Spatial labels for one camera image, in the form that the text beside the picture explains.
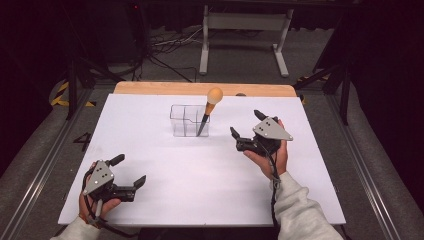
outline clear plastic container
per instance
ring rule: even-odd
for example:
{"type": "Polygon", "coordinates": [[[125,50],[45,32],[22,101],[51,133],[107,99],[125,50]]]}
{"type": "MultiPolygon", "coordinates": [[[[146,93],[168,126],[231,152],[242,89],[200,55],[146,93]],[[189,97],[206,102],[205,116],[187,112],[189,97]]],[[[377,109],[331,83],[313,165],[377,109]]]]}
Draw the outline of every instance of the clear plastic container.
{"type": "Polygon", "coordinates": [[[197,136],[204,114],[204,105],[172,105],[169,118],[174,137],[208,137],[210,117],[197,136]]]}

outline sleeve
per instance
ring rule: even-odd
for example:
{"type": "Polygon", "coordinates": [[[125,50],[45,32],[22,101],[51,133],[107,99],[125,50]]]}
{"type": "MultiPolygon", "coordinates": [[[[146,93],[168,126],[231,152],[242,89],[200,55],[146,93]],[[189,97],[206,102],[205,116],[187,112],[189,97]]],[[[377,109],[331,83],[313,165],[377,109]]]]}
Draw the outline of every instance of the sleeve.
{"type": "Polygon", "coordinates": [[[279,240],[343,239],[324,216],[318,202],[307,198],[309,189],[301,187],[288,172],[280,175],[275,216],[281,228],[279,240]]]}
{"type": "Polygon", "coordinates": [[[84,220],[77,217],[66,229],[57,237],[53,237],[50,240],[95,240],[100,234],[100,229],[97,229],[89,224],[86,224],[84,220]]]}

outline yellow object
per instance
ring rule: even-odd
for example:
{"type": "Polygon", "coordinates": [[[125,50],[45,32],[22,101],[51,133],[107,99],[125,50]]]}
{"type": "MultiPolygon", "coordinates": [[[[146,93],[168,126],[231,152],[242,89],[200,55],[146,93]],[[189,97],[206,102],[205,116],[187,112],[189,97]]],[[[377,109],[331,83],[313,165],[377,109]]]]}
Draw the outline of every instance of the yellow object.
{"type": "Polygon", "coordinates": [[[205,115],[210,115],[212,110],[215,108],[215,105],[222,100],[224,93],[221,88],[212,88],[208,92],[208,103],[206,104],[205,115]]]}

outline hand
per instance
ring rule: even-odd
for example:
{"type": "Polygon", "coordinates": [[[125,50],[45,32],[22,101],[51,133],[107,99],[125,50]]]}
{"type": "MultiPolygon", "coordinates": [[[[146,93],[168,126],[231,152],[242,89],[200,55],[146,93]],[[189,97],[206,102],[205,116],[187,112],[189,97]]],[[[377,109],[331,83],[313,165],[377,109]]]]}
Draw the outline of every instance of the hand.
{"type": "MultiPolygon", "coordinates": [[[[279,119],[278,120],[278,124],[284,128],[283,122],[279,119]]],[[[258,154],[256,154],[255,152],[246,150],[243,152],[244,155],[246,155],[246,157],[248,157],[250,160],[252,160],[254,163],[256,163],[262,170],[262,172],[264,173],[265,176],[267,176],[269,179],[273,179],[272,178],[272,168],[270,166],[270,162],[267,158],[262,157],[258,154]]],[[[280,148],[277,150],[276,153],[274,153],[272,155],[272,158],[274,160],[277,160],[277,173],[278,176],[280,176],[281,174],[285,173],[287,171],[287,159],[288,159],[288,154],[287,154],[287,141],[286,140],[281,140],[281,146],[280,148]]]]}
{"type": "MultiPolygon", "coordinates": [[[[91,175],[87,177],[86,182],[88,182],[88,180],[90,180],[90,177],[91,177],[91,175]]],[[[92,205],[93,199],[90,196],[87,196],[87,197],[88,197],[88,203],[90,205],[92,205]]],[[[120,203],[121,203],[121,200],[117,199],[117,198],[111,199],[111,200],[103,203],[102,212],[100,214],[100,217],[105,219],[107,213],[110,212],[115,207],[117,207],[120,203]]],[[[97,204],[95,203],[95,204],[93,204],[93,207],[92,207],[92,211],[94,213],[96,212],[96,208],[97,208],[97,204]]],[[[79,196],[79,211],[80,211],[79,212],[80,216],[84,216],[86,218],[88,217],[89,213],[88,213],[88,209],[87,209],[87,206],[85,204],[84,195],[82,194],[82,192],[79,196]]]]}

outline white table surface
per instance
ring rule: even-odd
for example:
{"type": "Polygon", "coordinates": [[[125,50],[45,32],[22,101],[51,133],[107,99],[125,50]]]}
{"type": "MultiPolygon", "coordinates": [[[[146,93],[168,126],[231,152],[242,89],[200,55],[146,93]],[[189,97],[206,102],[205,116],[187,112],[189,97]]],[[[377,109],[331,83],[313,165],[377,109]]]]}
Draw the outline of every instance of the white table surface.
{"type": "Polygon", "coordinates": [[[96,160],[125,154],[111,167],[118,186],[147,175],[134,202],[107,220],[120,226],[271,226],[269,180],[235,148],[230,133],[254,136],[253,110],[278,116],[293,136],[288,171],[310,190],[331,224],[346,223],[303,106],[296,97],[225,96],[211,114],[209,137],[174,137],[173,104],[205,104],[206,96],[110,94],[62,209],[59,224],[78,213],[82,178],[96,160]]]}

